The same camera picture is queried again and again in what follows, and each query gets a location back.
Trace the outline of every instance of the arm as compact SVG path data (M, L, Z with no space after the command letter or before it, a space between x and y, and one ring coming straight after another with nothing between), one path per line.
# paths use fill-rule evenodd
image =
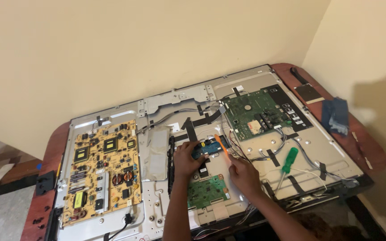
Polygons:
M236 159L232 155L229 155L229 158L232 161L229 168L230 179L251 204L268 219L281 241L317 240L262 191L259 172L252 164L241 158Z
M189 217L187 213L187 186L192 174L209 155L202 155L197 160L191 157L196 142L184 142L174 153L175 180L172 186L164 225L164 241L188 241L190 237Z

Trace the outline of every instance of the green circuit board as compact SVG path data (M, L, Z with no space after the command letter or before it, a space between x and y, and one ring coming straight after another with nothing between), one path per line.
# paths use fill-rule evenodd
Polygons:
M227 117L240 141L275 131L274 127L290 127L291 118L277 105L267 90L231 98L225 103Z
M201 209L211 205L212 201L219 199L230 199L229 190L224 183L222 174L189 184L187 189L187 206L189 209L193 207Z

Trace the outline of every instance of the yellow circuit board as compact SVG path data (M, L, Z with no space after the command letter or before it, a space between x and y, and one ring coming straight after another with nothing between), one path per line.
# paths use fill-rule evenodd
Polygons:
M78 135L63 226L141 202L135 120Z

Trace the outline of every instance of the blue cloth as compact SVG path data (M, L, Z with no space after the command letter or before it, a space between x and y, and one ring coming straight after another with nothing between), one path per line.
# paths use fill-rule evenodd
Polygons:
M339 97L323 100L321 124L328 132L348 135L348 103Z

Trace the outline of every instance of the orange pry tool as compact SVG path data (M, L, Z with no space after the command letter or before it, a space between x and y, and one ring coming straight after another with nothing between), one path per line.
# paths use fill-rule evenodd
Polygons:
M220 143L221 148L224 151L224 153L226 154L226 156L229 157L229 154L228 154L226 148L224 147L224 145L222 144L220 137L217 134L214 134L214 137L218 141L218 143Z

